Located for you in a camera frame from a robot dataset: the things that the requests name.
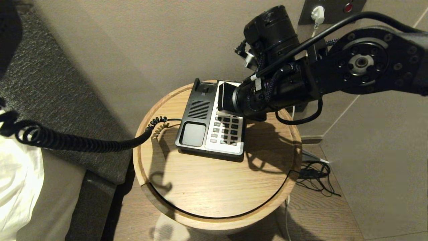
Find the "gray upholstered headboard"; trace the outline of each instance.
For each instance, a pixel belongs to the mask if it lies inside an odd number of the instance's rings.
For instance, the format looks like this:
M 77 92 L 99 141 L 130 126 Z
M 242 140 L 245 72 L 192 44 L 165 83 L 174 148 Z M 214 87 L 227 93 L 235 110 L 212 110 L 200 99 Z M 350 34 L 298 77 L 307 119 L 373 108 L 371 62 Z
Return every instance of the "gray upholstered headboard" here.
M 130 138 L 97 97 L 34 10 L 22 15 L 23 39 L 1 82 L 0 96 L 21 118 L 56 131 L 105 140 Z M 125 179 L 131 150 L 88 154 L 55 151 L 114 184 Z

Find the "black wire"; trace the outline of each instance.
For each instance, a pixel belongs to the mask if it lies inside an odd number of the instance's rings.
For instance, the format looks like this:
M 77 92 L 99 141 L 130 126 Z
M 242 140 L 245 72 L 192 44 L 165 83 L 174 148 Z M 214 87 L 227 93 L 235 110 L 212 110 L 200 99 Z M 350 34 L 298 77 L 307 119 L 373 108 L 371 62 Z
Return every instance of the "black wire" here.
M 321 98 L 321 99 L 318 100 L 318 109 L 317 109 L 317 111 L 313 115 L 311 115 L 309 117 L 306 117 L 304 119 L 301 119 L 301 120 L 295 120 L 295 121 L 294 120 L 284 120 L 281 117 L 279 117 L 278 111 L 275 112 L 275 116 L 276 116 L 276 119 L 279 122 L 281 122 L 282 124 L 286 124 L 286 125 L 300 125 L 300 124 L 304 124 L 304 123 L 308 123 L 310 121 L 313 121 L 318 116 L 320 116 L 320 114 L 322 112 L 322 105 L 323 105 L 323 102 L 322 102 L 322 98 Z
M 265 54 L 261 53 L 257 58 L 257 68 L 255 73 L 258 73 L 264 66 L 265 66 Z
M 0 135 L 12 136 L 22 144 L 35 146 L 39 148 L 46 148 L 51 150 L 65 150 L 65 151 L 79 151 L 79 152 L 117 152 L 132 149 L 148 140 L 152 134 L 153 129 L 158 123 L 167 121 L 181 121 L 181 119 L 168 119 L 166 117 L 156 117 L 145 129 L 144 133 L 140 136 L 126 141 L 105 141 L 99 139 L 85 138 L 82 136 L 75 136 L 64 134 L 54 131 L 50 128 L 44 127 L 40 123 L 33 120 L 18 119 L 16 111 L 9 111 L 0 114 Z
M 316 35 L 313 38 L 310 38 L 306 41 L 304 41 L 303 43 L 301 43 L 299 46 L 297 46 L 296 48 L 292 49 L 290 52 L 288 52 L 287 54 L 285 54 L 284 56 L 282 56 L 281 58 L 279 58 L 277 61 L 275 61 L 274 63 L 272 63 L 271 65 L 267 66 L 266 68 L 260 70 L 256 76 L 258 78 L 260 78 L 261 76 L 264 76 L 266 74 L 271 73 L 272 71 L 278 69 L 279 67 L 281 67 L 281 65 L 288 61 L 291 57 L 294 57 L 295 55 L 297 55 L 298 53 L 300 53 L 301 51 L 306 50 L 307 48 L 309 48 L 309 46 L 315 44 L 316 42 L 318 42 L 319 40 L 321 40 L 322 38 L 326 37 L 327 35 L 333 33 L 334 31 L 338 30 L 339 28 L 350 24 L 352 22 L 355 22 L 357 20 L 363 19 L 363 18 L 370 18 L 370 19 L 374 19 L 383 23 L 386 23 L 402 32 L 406 32 L 406 33 L 423 33 L 423 31 L 412 28 L 410 26 L 407 26 L 395 19 L 393 19 L 392 17 L 383 15 L 381 13 L 378 12 L 360 12 L 354 15 L 351 15 L 343 20 L 341 20 L 340 22 L 336 23 L 335 25 L 327 28 L 326 30 L 322 31 L 321 33 L 319 33 L 318 35 Z
M 300 174 L 300 172 L 298 172 L 298 171 L 295 171 L 295 170 L 290 170 L 290 171 L 288 171 L 288 174 L 287 174 L 287 177 L 285 178 L 285 180 L 284 180 L 284 183 L 287 181 L 287 179 L 288 179 L 288 177 L 290 176 L 290 173 L 291 172 L 295 172 L 295 173 L 297 173 L 297 174 Z
M 313 190 L 313 191 L 321 192 L 324 196 L 327 196 L 327 197 L 330 197 L 332 195 L 341 197 L 341 195 L 335 192 L 333 186 L 331 185 L 331 182 L 330 182 L 331 168 L 328 166 L 327 163 L 319 162 L 319 161 L 309 161 L 306 163 L 308 164 L 302 165 L 302 169 L 300 170 L 300 175 L 297 178 L 302 180 L 296 182 L 296 185 Z M 321 165 L 321 170 L 313 167 L 315 164 Z M 328 187 L 326 187 L 324 183 L 321 181 L 321 178 L 325 178 L 325 177 L 327 178 Z M 318 184 L 321 186 L 321 188 L 315 185 L 312 182 L 312 180 L 316 180 Z M 304 184 L 305 181 L 308 181 L 312 185 L 312 187 L 309 187 L 306 184 Z

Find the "phone speaker grille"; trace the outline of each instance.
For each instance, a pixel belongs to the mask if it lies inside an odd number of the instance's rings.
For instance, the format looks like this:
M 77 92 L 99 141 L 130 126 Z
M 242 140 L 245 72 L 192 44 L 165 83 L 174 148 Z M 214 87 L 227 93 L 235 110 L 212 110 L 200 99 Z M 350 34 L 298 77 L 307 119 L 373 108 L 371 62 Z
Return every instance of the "phone speaker grille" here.
M 194 100 L 190 105 L 187 117 L 206 119 L 210 109 L 210 102 Z

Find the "black coiled cord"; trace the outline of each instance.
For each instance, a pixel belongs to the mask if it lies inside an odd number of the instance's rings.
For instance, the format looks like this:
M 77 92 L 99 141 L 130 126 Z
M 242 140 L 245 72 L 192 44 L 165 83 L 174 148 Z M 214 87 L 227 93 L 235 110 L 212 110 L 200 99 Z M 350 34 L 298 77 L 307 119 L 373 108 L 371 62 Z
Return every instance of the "black coiled cord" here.
M 12 136 L 22 144 L 51 150 L 79 151 L 79 152 L 118 152 L 132 149 L 144 143 L 152 135 L 156 124 L 167 121 L 181 121 L 181 119 L 168 119 L 166 117 L 156 117 L 147 126 L 144 133 L 137 138 L 126 141 L 105 141 L 99 139 L 85 138 L 70 134 L 59 133 L 42 126 L 33 120 L 18 119 L 16 111 L 9 111 L 0 114 L 0 135 Z

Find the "robotic arm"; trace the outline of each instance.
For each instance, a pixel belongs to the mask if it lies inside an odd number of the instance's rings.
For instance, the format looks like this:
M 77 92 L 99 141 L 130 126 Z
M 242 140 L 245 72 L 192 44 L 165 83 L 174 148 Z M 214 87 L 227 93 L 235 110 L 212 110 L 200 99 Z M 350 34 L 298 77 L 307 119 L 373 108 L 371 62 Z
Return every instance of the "robotic arm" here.
M 388 27 L 354 30 L 339 40 L 326 42 L 333 31 L 362 18 L 372 18 Z M 362 12 L 333 25 L 299 44 L 284 6 L 255 17 L 244 28 L 245 40 L 235 52 L 254 68 L 239 86 L 220 86 L 219 110 L 258 121 L 267 112 L 285 124 L 303 124 L 322 111 L 322 96 L 335 91 L 368 94 L 397 90 L 428 95 L 428 33 L 411 28 L 375 12 Z M 248 44 L 250 50 L 245 52 Z M 307 57 L 294 56 L 306 50 Z M 277 111 L 318 100 L 318 111 L 305 119 L 281 119 Z

